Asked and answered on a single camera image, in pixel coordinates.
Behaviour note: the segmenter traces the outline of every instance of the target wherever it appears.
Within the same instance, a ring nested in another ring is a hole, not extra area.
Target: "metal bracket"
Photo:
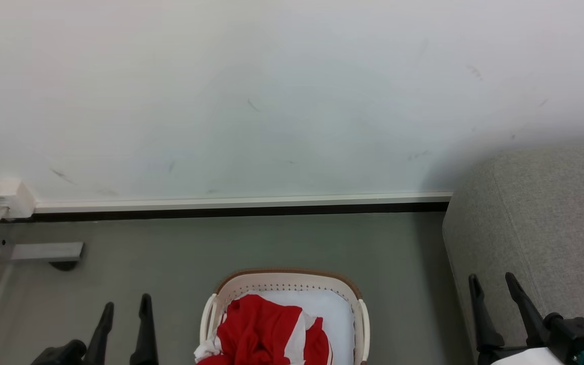
[[[0,225],[0,261],[35,260],[48,263],[80,261],[83,242],[29,243],[18,245]]]

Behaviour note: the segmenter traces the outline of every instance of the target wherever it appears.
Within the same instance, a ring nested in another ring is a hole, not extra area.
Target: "white outlet box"
[[[0,213],[6,218],[28,218],[35,211],[35,198],[18,178],[0,178]]]

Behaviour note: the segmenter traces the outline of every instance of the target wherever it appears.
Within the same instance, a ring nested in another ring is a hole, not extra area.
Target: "gray floor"
[[[107,364],[127,364],[142,293],[153,297],[160,363],[193,363],[202,308],[243,268],[296,266],[347,275],[371,314],[369,363],[472,363],[441,238],[442,213],[220,217],[16,224],[18,242],[83,240],[73,272],[15,264],[0,302],[0,365],[45,347],[88,343],[116,305]]]

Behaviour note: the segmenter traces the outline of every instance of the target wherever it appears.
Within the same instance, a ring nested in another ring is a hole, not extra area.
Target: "basket handle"
[[[206,333],[208,332],[209,326],[209,314],[211,312],[211,307],[213,306],[213,300],[217,294],[213,293],[206,301],[206,305],[204,305],[204,312],[202,312],[202,323],[200,323],[200,344],[206,341]]]
[[[369,357],[369,347],[371,346],[371,322],[369,321],[369,312],[364,300],[359,300],[359,306],[362,308],[362,319],[364,321],[364,349],[362,351],[362,362],[366,364]]]

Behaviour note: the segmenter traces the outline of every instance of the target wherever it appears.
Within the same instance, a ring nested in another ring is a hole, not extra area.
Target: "red cloth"
[[[257,295],[243,296],[232,301],[227,319],[218,326],[222,353],[198,365],[289,365],[286,355],[302,357],[305,365],[331,365],[331,345],[322,329],[323,320],[318,317],[310,325],[312,319],[300,307],[274,304]],[[294,331],[299,321],[302,328]]]

